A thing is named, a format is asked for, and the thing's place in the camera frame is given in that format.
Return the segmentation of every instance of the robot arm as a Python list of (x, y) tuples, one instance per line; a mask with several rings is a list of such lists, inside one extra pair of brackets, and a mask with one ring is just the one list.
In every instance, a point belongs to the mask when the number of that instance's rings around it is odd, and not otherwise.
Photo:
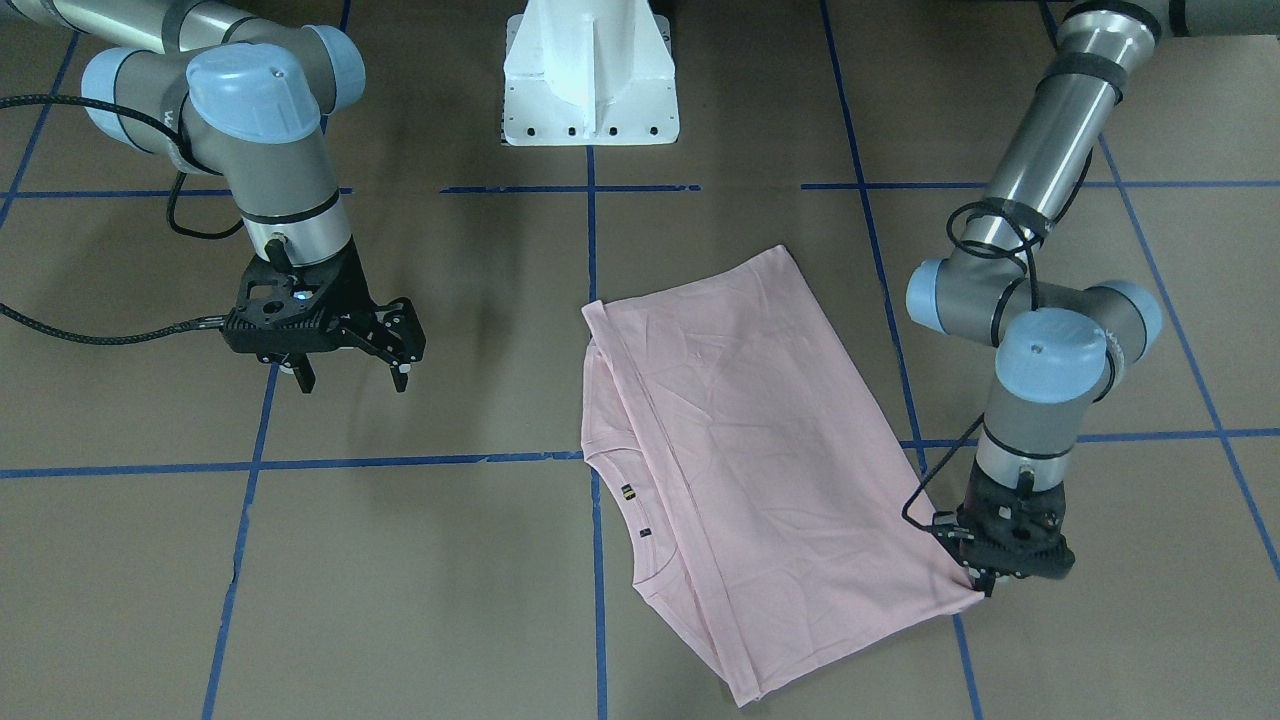
[(358, 347), (404, 389), (425, 336), (408, 299), (370, 297), (320, 129), (323, 114), (364, 92), (364, 63), (344, 33), (284, 28), (216, 1), (9, 6), (132, 45), (93, 58), (82, 92), (161, 119), (186, 147), (105, 110), (90, 110), (95, 124), (182, 172), (227, 178), (256, 251), (220, 328), (232, 350), (279, 364), (310, 392), (307, 354)]
[(1057, 33), (1057, 56), (1021, 126), (968, 213), (947, 259), (927, 260), (908, 311), (933, 331), (996, 351), (964, 503), (927, 529), (988, 594), (997, 579), (1062, 578), (1062, 480), (1087, 407), (1120, 383), (1160, 334), (1158, 301), (1110, 281), (1087, 290), (1038, 282), (1034, 252), (1083, 179), (1091, 147), (1126, 79), (1161, 36), (1280, 32), (1270, 0), (1087, 0)]

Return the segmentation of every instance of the black cable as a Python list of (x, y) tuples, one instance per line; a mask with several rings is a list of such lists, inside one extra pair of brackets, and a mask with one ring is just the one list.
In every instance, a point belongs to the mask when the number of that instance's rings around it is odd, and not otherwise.
[(960, 439), (957, 439), (951, 446), (951, 450), (947, 450), (947, 454), (942, 456), (942, 460), (940, 460), (938, 464), (934, 465), (933, 469), (924, 475), (924, 479), (920, 480), (920, 484), (915, 488), (915, 492), (913, 492), (911, 497), (906, 498), (906, 502), (902, 505), (902, 519), (910, 523), (911, 527), (914, 527), (916, 530), (923, 530), (925, 533), (929, 533), (931, 536), (933, 534), (933, 530), (931, 530), (927, 525), (922, 525), (915, 521), (915, 518), (911, 518), (910, 515), (911, 505), (915, 503), (915, 498), (920, 497), (920, 493), (924, 492), (924, 488), (938, 474), (938, 471), (942, 470), (942, 468), (945, 468), (948, 461), (951, 461), (951, 457), (954, 457), (955, 454), (961, 447), (964, 447), (964, 443), (968, 442), (969, 436), (972, 436), (974, 430), (977, 430), (978, 427), (982, 425), (982, 419), (983, 415), (978, 415), (978, 419), (975, 419), (973, 424), (969, 425), (969, 429), (965, 430), (963, 436), (960, 436)]
[[(982, 242), (961, 241), (959, 237), (956, 237), (955, 222), (956, 218), (959, 218), (960, 215), (963, 215), (969, 210), (979, 211), (974, 217), (995, 215), (1000, 218), (1010, 227), (1010, 229), (1014, 231), (1014, 233), (1019, 238), (1021, 238), (1021, 243), (1015, 247), (1005, 249), (1005, 247), (986, 245)], [(1032, 254), (1032, 250), (1036, 246), (1044, 243), (1043, 236), (1032, 233), (1032, 237), (1028, 240), (1023, 234), (1023, 227), (1018, 224), (1018, 220), (1011, 218), (1009, 213), (1004, 211), (1002, 209), (1000, 209), (998, 206), (993, 205), (987, 200), (978, 200), (974, 202), (965, 202), (964, 205), (956, 208), (954, 213), (951, 213), (951, 217), (947, 218), (947, 240), (951, 241), (951, 245), (954, 245), (956, 250), (960, 250), (966, 255), (973, 255), (974, 258), (980, 258), (983, 260), (1010, 260), (1015, 265), (1021, 268), (1023, 272), (1027, 273), (1028, 286), (1030, 287), (1032, 291), (1032, 310), (1038, 310), (1041, 307), (1039, 278), (1036, 274), (1036, 258)], [(1023, 263), (1018, 258), (1020, 252), (1027, 252), (1025, 263)]]
[[(1084, 167), (1080, 168), (1079, 177), (1075, 178), (1075, 184), (1071, 186), (1071, 193), (1066, 197), (1066, 202), (1062, 204), (1062, 209), (1059, 210), (1057, 215), (1053, 218), (1055, 225), (1059, 222), (1061, 222), (1061, 219), (1066, 217), (1066, 211), (1071, 209), (1071, 205), (1075, 202), (1075, 197), (1080, 193), (1080, 188), (1084, 187), (1084, 178), (1085, 176), (1089, 174), (1089, 165), (1092, 164), (1093, 164), (1093, 150), (1091, 149), (1089, 154), (1085, 155), (1084, 158)], [(959, 237), (956, 237), (955, 222), (956, 218), (959, 218), (960, 215), (963, 215), (969, 210), (978, 210), (978, 214), (970, 215), (969, 218), (970, 220), (974, 217), (982, 217), (982, 215), (995, 215), (1000, 218), (1009, 225), (1010, 229), (1014, 231), (1014, 233), (1021, 240), (1021, 242), (1016, 247), (1004, 249), (1004, 247), (986, 245), (982, 242), (961, 241)], [(1032, 233), (1032, 237), (1029, 240), (1024, 234), (1025, 232)], [(1043, 236), (1036, 234), (1034, 231), (1024, 231), (1023, 225), (1020, 225), (1018, 220), (1010, 217), (1009, 213), (1004, 211), (1001, 208), (996, 206), (993, 202), (988, 200), (978, 200), (975, 202), (966, 202), (960, 208), (956, 208), (955, 213), (951, 213), (951, 217), (947, 218), (947, 240), (950, 240), (951, 245), (954, 245), (957, 250), (968, 255), (973, 255), (974, 258), (980, 258), (983, 260), (1010, 260), (1014, 264), (1016, 264), (1019, 268), (1021, 268), (1024, 273), (1027, 273), (1027, 286), (1032, 293), (1032, 310), (1041, 309), (1039, 277), (1038, 273), (1036, 272), (1036, 254), (1033, 252), (1033, 250), (1036, 250), (1037, 246), (1044, 245)], [(1021, 252), (1027, 254), (1025, 263), (1023, 263), (1021, 259), (1018, 258), (1018, 255)]]
[(151, 331), (148, 333), (141, 334), (128, 334), (128, 336), (87, 336), (70, 333), (67, 331), (58, 329), (51, 325), (46, 325), (40, 320), (28, 318), (22, 313), (9, 307), (4, 302), (0, 302), (0, 315), (14, 319), (28, 328), (42, 332), (50, 337), (56, 337), (58, 340), (65, 340), (68, 342), (78, 342), (81, 345), (134, 345), (138, 342), (148, 342), (152, 340), (160, 340), (161, 337), (168, 337), (172, 334), (186, 333), (191, 331), (216, 331), (223, 327), (225, 319), (221, 315), (207, 315), (204, 318), (192, 318), (191, 320), (183, 320), (180, 323), (174, 323), (166, 328), (160, 328), (159, 331)]
[[(23, 108), (28, 105), (73, 105), (78, 108), (90, 108), (93, 110), (115, 113), (116, 115), (120, 115), (123, 118), (129, 118), (155, 128), (157, 132), (164, 135), (166, 138), (169, 138), (170, 142), (173, 142), (178, 147), (178, 152), (182, 155), (183, 160), (186, 160), (192, 165), (197, 167), (200, 165), (200, 163), (197, 163), (191, 156), (191, 143), (187, 142), (187, 140), (183, 138), (178, 131), (168, 127), (163, 122), (157, 120), (156, 118), (152, 118), (151, 115), (147, 115), (146, 113), (134, 110), (133, 108), (125, 108), (124, 105), (116, 105), (115, 102), (106, 102), (104, 100), (95, 100), (92, 97), (79, 97), (77, 95), (40, 94), (40, 95), (12, 95), (9, 97), (0, 97), (0, 110), (4, 110), (5, 108)], [(178, 191), (182, 190), (182, 182), (186, 179), (186, 177), (187, 177), (186, 173), (178, 173), (178, 179), (174, 182), (174, 187), (169, 192), (168, 220), (170, 228), (173, 228), (177, 232), (180, 232), (182, 234), (192, 234), (195, 237), (218, 240), (230, 236), (243, 225), (242, 222), (237, 223), (236, 227), (230, 228), (229, 231), (225, 231), (225, 234), (197, 233), (196, 231), (187, 231), (187, 228), (180, 228), (180, 225), (178, 225), (177, 222), (174, 220), (173, 213), (178, 202)], [(52, 325), (46, 325), (45, 323), (36, 320), (35, 318), (28, 318), (27, 315), (23, 315), (22, 313), (14, 310), (13, 307), (9, 307), (4, 302), (0, 302), (0, 315), (10, 318), (23, 325), (27, 325), (33, 331), (45, 333), (50, 337), (55, 337), (58, 340), (65, 340), (68, 342), (78, 342), (81, 345), (134, 345), (138, 342), (148, 342), (152, 340), (160, 340), (163, 337), (178, 333), (186, 333), (191, 331), (220, 329), (225, 322), (225, 319), (221, 315), (206, 315), (204, 318), (192, 318), (191, 320), (174, 323), (169, 327), (146, 333), (131, 334), (131, 336), (100, 337), (100, 336), (72, 333), (55, 328)]]
[(191, 143), (182, 137), (182, 133), (164, 124), (156, 118), (142, 113), (141, 110), (134, 110), (133, 108), (125, 108), (124, 105), (116, 105), (115, 102), (108, 102), (105, 100), (95, 100), (92, 97), (81, 97), (78, 95), (47, 95), (47, 94), (35, 94), (35, 95), (12, 95), (9, 97), (0, 97), (0, 110), (5, 108), (22, 108), (26, 105), (74, 105), (78, 108), (90, 108), (93, 110), (104, 110), (106, 113), (115, 113), (123, 118), (129, 118), (131, 120), (137, 120), (142, 124), (155, 128), (160, 135), (169, 138), (175, 146), (178, 146), (178, 152), (182, 159), (187, 163), (200, 167), (200, 163), (191, 155)]
[(1057, 211), (1057, 217), (1053, 218), (1053, 224), (1056, 225), (1066, 217), (1066, 211), (1071, 209), (1071, 204), (1075, 202), (1075, 196), (1080, 193), (1080, 188), (1084, 187), (1084, 176), (1089, 174), (1089, 165), (1093, 164), (1093, 149), (1089, 149), (1089, 154), (1084, 156), (1084, 167), (1080, 168), (1080, 177), (1075, 178), (1075, 186), (1071, 187), (1071, 195), (1068, 196), (1066, 202), (1062, 204), (1062, 209)]
[(177, 210), (178, 210), (178, 193), (182, 191), (182, 183), (187, 182), (187, 173), (179, 172), (178, 177), (173, 181), (173, 188), (169, 190), (169, 202), (165, 205), (164, 217), (169, 222), (169, 229), (178, 234), (184, 234), (187, 237), (198, 237), (200, 240), (223, 240), (236, 234), (236, 231), (244, 227), (244, 219), (236, 220), (236, 224), (221, 231), (221, 232), (201, 232), (186, 228), (178, 224)]

